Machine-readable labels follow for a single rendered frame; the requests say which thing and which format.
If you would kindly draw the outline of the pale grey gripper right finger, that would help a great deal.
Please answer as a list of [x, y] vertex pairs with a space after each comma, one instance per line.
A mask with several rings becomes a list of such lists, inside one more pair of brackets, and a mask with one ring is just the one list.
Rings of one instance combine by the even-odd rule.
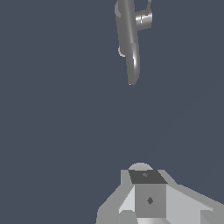
[[147, 224], [224, 224], [221, 203], [178, 185], [166, 171], [147, 174]]

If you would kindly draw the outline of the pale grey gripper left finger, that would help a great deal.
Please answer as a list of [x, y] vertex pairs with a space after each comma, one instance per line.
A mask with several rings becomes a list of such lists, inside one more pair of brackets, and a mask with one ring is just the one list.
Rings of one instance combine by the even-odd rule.
[[138, 217], [135, 187], [131, 176], [143, 174], [146, 178], [150, 169], [121, 170], [121, 184], [99, 207], [95, 224], [151, 224], [149, 217]]

